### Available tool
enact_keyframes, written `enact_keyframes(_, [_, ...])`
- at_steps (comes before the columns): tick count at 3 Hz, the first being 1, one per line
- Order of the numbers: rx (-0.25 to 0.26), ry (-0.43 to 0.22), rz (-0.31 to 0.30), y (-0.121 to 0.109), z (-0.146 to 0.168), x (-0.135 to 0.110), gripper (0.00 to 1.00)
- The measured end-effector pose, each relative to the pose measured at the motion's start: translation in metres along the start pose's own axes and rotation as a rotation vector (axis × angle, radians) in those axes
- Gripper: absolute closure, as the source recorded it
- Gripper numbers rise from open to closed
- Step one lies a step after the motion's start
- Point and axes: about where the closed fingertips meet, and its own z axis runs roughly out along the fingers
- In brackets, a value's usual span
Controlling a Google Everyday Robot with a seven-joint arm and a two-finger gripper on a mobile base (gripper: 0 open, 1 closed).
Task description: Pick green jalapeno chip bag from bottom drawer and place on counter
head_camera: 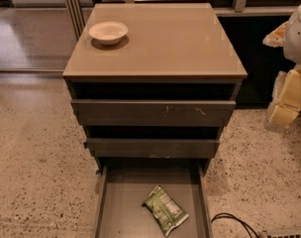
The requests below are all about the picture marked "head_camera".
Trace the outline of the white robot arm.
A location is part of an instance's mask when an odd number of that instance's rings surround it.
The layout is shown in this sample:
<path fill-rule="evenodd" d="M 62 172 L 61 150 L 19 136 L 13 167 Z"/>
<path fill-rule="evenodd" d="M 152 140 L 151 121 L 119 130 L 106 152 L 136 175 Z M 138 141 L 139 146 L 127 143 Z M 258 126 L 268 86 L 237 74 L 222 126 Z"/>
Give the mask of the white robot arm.
<path fill-rule="evenodd" d="M 288 72 L 280 71 L 274 81 L 264 127 L 279 132 L 287 129 L 301 113 L 301 4 L 287 22 L 281 24 L 262 43 L 283 47 L 284 57 L 295 62 Z"/>

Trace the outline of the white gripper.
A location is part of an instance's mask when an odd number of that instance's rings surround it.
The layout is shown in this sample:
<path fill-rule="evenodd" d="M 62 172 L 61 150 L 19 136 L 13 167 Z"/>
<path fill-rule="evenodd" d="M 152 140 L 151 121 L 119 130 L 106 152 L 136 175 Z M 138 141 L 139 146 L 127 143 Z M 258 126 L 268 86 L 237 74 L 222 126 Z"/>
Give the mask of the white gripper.
<path fill-rule="evenodd" d="M 301 112 L 301 64 L 297 63 L 288 72 L 278 73 L 274 81 L 272 101 L 275 104 L 270 103 L 267 108 L 264 128 L 271 132 L 281 132 Z"/>

